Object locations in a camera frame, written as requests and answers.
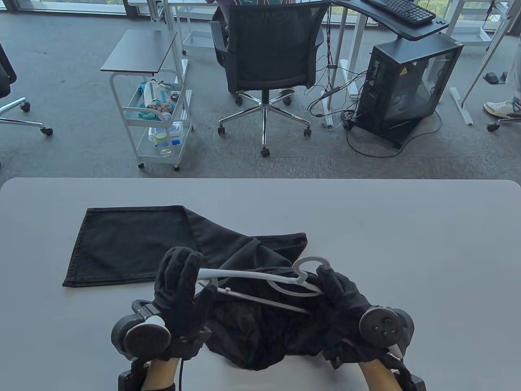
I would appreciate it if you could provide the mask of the person's left hand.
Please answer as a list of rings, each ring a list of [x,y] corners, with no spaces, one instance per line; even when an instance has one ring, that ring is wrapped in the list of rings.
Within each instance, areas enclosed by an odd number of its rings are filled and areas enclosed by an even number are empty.
[[[160,263],[152,304],[171,334],[169,346],[158,357],[162,361],[193,358],[210,336],[205,325],[217,287],[209,283],[195,293],[203,260],[201,253],[176,246],[167,251]]]

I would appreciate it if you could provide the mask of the person's right hand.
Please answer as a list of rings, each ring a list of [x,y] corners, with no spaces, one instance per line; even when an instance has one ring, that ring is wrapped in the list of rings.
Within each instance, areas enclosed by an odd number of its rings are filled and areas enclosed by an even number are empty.
[[[322,291],[320,304],[311,311],[317,334],[309,339],[310,352],[322,353],[333,367],[344,363],[385,363],[385,349],[370,344],[360,333],[360,320],[371,305],[357,285],[324,266],[318,266],[310,279]]]

